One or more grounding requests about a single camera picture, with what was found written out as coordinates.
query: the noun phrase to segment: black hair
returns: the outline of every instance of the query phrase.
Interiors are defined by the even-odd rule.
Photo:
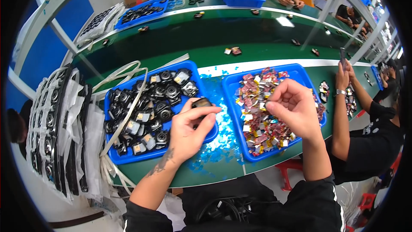
[[[21,132],[24,129],[21,117],[16,110],[8,109],[7,121],[9,126],[10,141],[16,143],[20,139]]]

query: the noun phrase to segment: white plastic bag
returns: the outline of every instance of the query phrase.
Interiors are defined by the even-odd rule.
[[[172,221],[173,231],[180,231],[186,227],[183,221],[186,213],[183,210],[182,199],[179,197],[167,192],[157,211],[163,213]]]

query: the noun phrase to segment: finger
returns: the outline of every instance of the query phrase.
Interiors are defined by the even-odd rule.
[[[198,119],[201,116],[206,116],[210,113],[217,114],[220,111],[222,111],[222,108],[220,107],[196,107],[184,113],[180,113],[179,115],[181,115],[184,119],[192,121]]]
[[[342,63],[341,62],[339,62],[338,67],[339,67],[338,73],[339,73],[339,75],[342,76],[343,75],[343,68],[342,68]]]
[[[193,132],[196,140],[200,140],[203,142],[206,135],[212,130],[213,126],[216,123],[216,114],[209,113],[205,118],[200,122],[199,126]]]
[[[269,113],[272,115],[282,119],[285,123],[289,123],[294,119],[293,113],[284,107],[282,104],[276,101],[268,101],[266,102],[265,108]]]
[[[268,100],[278,101],[281,97],[284,96],[286,92],[290,93],[291,96],[295,96],[302,92],[304,89],[307,90],[306,87],[299,84],[297,81],[286,78],[278,86],[276,86],[275,91],[269,96]]]
[[[182,110],[180,111],[180,113],[183,113],[183,112],[186,112],[186,111],[188,111],[188,110],[191,110],[191,109],[192,109],[192,103],[195,102],[195,101],[197,101],[197,100],[200,100],[200,98],[189,98],[189,99],[186,101],[185,105],[182,107]]]

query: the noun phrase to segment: blue panel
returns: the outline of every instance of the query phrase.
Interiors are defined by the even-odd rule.
[[[57,14],[56,19],[67,35],[74,39],[83,24],[93,13],[89,0],[70,0]],[[60,67],[67,48],[56,36],[54,31],[46,26],[34,41],[23,68],[20,78],[33,90],[43,79]]]
[[[70,0],[56,16],[56,20],[74,40],[87,19],[93,14],[89,0]]]
[[[24,102],[28,100],[11,82],[7,79],[6,83],[6,109],[12,108],[20,112]]]

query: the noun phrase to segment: black shirt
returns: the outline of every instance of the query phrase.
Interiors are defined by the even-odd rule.
[[[348,19],[348,18],[350,18],[353,24],[359,24],[359,23],[360,23],[360,22],[359,22],[359,18],[356,19],[356,18],[350,17],[350,16],[348,15],[348,9],[347,9],[347,6],[345,6],[345,5],[340,5],[339,8],[337,8],[337,11],[336,11],[336,15],[335,15],[335,16],[340,16],[340,17],[342,17],[343,19]]]
[[[185,208],[186,216],[192,213]],[[151,231],[172,232],[172,222],[166,215],[138,206],[131,201],[126,204],[125,232]],[[260,211],[265,223],[249,224],[230,220],[214,220],[200,224],[188,224],[182,232],[246,232],[246,231],[344,231],[344,218],[341,206],[336,202],[333,175],[318,181],[300,181],[288,195],[285,204],[272,203]]]
[[[20,116],[23,118],[27,129],[28,129],[28,122],[30,119],[30,109],[32,105],[33,105],[33,101],[27,100],[26,102],[24,102],[20,110]],[[24,158],[26,158],[26,141],[20,142],[18,146],[20,148],[21,154],[23,155]]]
[[[369,111],[371,123],[350,132],[346,161],[331,154],[332,140],[328,141],[327,149],[337,185],[379,176],[391,167],[404,142],[401,129],[390,121],[395,114],[394,108],[372,101]]]

